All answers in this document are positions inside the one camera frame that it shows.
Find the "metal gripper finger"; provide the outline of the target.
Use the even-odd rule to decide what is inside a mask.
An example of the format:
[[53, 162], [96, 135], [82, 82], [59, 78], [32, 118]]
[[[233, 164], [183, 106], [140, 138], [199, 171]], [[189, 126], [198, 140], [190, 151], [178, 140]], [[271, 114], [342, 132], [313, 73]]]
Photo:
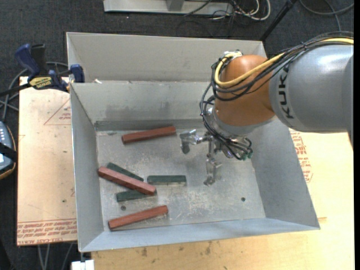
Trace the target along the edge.
[[203, 138], [197, 134], [197, 130], [186, 130], [179, 135], [181, 139], [181, 150], [184, 154], [188, 154], [191, 145], [202, 143]]
[[216, 181], [220, 180], [222, 177], [222, 163], [217, 161], [211, 154], [206, 156], [206, 179], [204, 185], [210, 186], [213, 185]]

